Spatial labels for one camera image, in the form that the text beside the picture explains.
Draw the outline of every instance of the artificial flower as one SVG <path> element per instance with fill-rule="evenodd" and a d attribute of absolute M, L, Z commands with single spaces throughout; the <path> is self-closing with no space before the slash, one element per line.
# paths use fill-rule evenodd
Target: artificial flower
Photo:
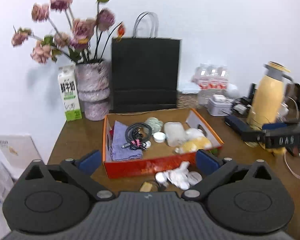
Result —
<path fill-rule="evenodd" d="M 46 21 L 49 18 L 49 5 L 48 4 L 34 4 L 32 8 L 32 20 L 37 22 Z"/>
<path fill-rule="evenodd" d="M 81 39 L 81 40 L 77 40 L 75 38 L 70 39 L 70 46 L 74 47 L 74 49 L 77 50 L 83 50 L 83 49 L 87 49 L 89 44 L 88 44 L 89 40 L 88 39 Z"/>
<path fill-rule="evenodd" d="M 97 15 L 98 29 L 102 32 L 109 30 L 114 25 L 114 14 L 107 8 L 103 8 Z"/>
<path fill-rule="evenodd" d="M 63 48 L 69 43 L 70 36 L 66 33 L 60 33 L 60 34 L 61 37 L 59 36 L 58 33 L 54 35 L 54 41 L 59 47 Z"/>
<path fill-rule="evenodd" d="M 69 8 L 69 4 L 72 3 L 72 0 L 50 0 L 51 10 L 56 10 L 62 12 Z"/>
<path fill-rule="evenodd" d="M 77 41 L 84 39 L 90 40 L 93 36 L 95 25 L 95 19 L 74 19 L 71 31 Z"/>
<path fill-rule="evenodd" d="M 28 33 L 25 32 L 17 32 L 13 35 L 11 39 L 11 44 L 13 47 L 22 45 L 25 40 L 28 40 Z"/>
<path fill-rule="evenodd" d="M 45 64 L 47 59 L 51 58 L 51 46 L 44 45 L 41 46 L 41 41 L 37 41 L 36 46 L 33 48 L 32 53 L 30 54 L 31 58 L 38 63 Z"/>

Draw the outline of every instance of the blue gripper pad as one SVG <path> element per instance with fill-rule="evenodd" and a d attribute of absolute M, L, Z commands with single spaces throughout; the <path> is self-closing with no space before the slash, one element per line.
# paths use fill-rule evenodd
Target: blue gripper pad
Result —
<path fill-rule="evenodd" d="M 205 175 L 210 175 L 223 165 L 223 161 L 215 157 L 208 151 L 198 150 L 195 155 L 195 162 L 197 167 Z"/>
<path fill-rule="evenodd" d="M 102 154 L 99 150 L 94 150 L 80 160 L 74 162 L 74 165 L 77 166 L 80 171 L 89 176 L 91 176 L 101 164 Z"/>
<path fill-rule="evenodd" d="M 262 126 L 263 130 L 274 130 L 282 127 L 287 127 L 287 124 L 284 122 L 276 122 L 276 123 L 265 123 Z"/>

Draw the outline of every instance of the vase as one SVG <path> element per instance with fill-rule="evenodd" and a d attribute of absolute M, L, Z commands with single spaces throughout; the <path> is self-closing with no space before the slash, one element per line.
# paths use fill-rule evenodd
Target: vase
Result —
<path fill-rule="evenodd" d="M 106 60 L 76 65 L 74 72 L 78 96 L 83 102 L 84 115 L 89 120 L 102 120 L 109 113 L 110 68 L 111 64 Z"/>

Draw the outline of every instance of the black cable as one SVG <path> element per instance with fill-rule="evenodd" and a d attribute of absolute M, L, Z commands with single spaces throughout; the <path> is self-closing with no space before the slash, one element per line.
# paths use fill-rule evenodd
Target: black cable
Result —
<path fill-rule="evenodd" d="M 141 128 L 147 128 L 148 134 L 144 137 L 142 133 L 140 133 Z M 127 143 L 122 145 L 122 148 L 130 147 L 131 150 L 145 150 L 146 149 L 146 141 L 148 141 L 152 134 L 152 128 L 150 125 L 147 125 L 143 122 L 137 122 L 130 125 L 125 132 L 125 138 Z"/>

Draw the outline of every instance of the white cable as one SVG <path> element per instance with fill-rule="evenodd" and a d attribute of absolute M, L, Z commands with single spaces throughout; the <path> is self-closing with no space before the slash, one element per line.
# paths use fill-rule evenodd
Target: white cable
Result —
<path fill-rule="evenodd" d="M 287 153 L 287 152 L 284 153 L 284 162 L 286 163 L 286 165 L 287 165 L 289 171 L 291 171 L 292 175 L 295 176 L 297 179 L 300 179 L 300 175 L 296 174 L 296 173 L 290 168 L 290 166 L 288 165 L 287 160 L 286 160 L 286 153 Z"/>
<path fill-rule="evenodd" d="M 297 105 L 296 101 L 293 100 L 291 97 L 288 97 L 288 98 L 290 98 L 294 102 L 294 104 L 296 106 L 296 118 L 299 119 L 299 109 L 298 109 L 298 105 Z"/>

